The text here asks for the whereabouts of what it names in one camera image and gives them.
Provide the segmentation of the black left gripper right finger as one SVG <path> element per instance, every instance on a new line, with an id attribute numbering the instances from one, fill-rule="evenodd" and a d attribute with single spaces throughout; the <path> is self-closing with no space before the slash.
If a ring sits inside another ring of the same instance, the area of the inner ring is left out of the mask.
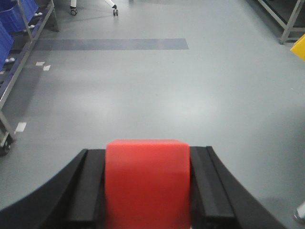
<path id="1" fill-rule="evenodd" d="M 283 229 L 222 163 L 211 146 L 192 146 L 193 229 Z"/>

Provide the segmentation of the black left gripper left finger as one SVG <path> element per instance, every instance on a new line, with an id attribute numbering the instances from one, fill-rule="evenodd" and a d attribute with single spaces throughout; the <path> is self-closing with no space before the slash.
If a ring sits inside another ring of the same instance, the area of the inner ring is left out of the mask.
<path id="1" fill-rule="evenodd" d="M 2 229 L 103 229 L 104 149 L 83 149 L 41 187 L 0 211 Z"/>

